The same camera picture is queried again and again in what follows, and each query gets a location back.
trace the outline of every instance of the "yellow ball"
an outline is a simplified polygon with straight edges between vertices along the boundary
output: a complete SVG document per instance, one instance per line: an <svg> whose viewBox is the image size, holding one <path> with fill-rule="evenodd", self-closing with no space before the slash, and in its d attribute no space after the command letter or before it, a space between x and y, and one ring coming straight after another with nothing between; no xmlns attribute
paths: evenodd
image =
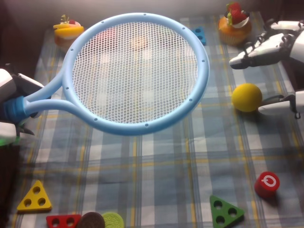
<svg viewBox="0 0 304 228"><path fill-rule="evenodd" d="M262 92L255 85L245 83L239 85L232 93L232 104L242 112L252 112L256 110L262 102Z"/></svg>

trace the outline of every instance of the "triangle block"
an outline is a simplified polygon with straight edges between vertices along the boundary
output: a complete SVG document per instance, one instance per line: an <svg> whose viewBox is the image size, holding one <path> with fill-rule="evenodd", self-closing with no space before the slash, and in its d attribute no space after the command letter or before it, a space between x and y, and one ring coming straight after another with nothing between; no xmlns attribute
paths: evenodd
<svg viewBox="0 0 304 228"><path fill-rule="evenodd" d="M219 197L210 196L213 228L230 228L244 219L244 211Z"/></svg>
<svg viewBox="0 0 304 228"><path fill-rule="evenodd" d="M75 228L81 215L51 215L47 216L48 228Z"/></svg>
<svg viewBox="0 0 304 228"><path fill-rule="evenodd" d="M18 212L39 212L50 211L51 209L52 204L39 180L30 188L17 207Z"/></svg>

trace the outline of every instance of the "racket throat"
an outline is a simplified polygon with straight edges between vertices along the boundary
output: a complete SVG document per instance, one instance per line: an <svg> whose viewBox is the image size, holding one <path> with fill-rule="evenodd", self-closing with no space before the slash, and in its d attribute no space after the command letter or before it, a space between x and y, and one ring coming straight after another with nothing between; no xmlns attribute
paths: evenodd
<svg viewBox="0 0 304 228"><path fill-rule="evenodd" d="M29 117L30 115L25 113L23 96L8 100L0 107L0 119L14 124L18 124Z"/></svg>

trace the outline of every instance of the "table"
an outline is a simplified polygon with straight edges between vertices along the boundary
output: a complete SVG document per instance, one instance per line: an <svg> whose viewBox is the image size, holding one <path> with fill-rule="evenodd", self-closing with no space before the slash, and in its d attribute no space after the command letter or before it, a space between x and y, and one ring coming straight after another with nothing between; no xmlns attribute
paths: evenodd
<svg viewBox="0 0 304 228"><path fill-rule="evenodd" d="M253 34L262 31L251 13ZM219 16L182 18L203 26L210 59L206 93L185 119L171 128L138 137L109 135L62 111L30 120L38 140L21 149L23 163L8 227L46 227L46 216L89 211L118 212L126 227L211 228L209 197L214 194L245 210L246 228L304 227L303 121L290 116L237 112L231 94L237 85L256 84L267 98L292 93L281 64L233 70L240 51L219 41ZM64 54L46 33L36 79L46 84ZM59 90L53 98L64 99ZM263 171L278 175L277 201L254 192ZM52 202L50 213L17 215L16 207L35 180Z"/></svg>

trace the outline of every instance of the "blue racket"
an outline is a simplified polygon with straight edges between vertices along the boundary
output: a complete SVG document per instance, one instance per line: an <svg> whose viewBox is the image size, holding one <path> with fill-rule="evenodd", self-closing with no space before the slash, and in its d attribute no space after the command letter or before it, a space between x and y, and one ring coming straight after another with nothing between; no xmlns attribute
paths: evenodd
<svg viewBox="0 0 304 228"><path fill-rule="evenodd" d="M2 108L15 123L58 109L101 131L141 135L182 119L199 103L208 78L206 51L188 28L155 14L123 14L86 30L49 84ZM61 86L66 100L47 99Z"/></svg>

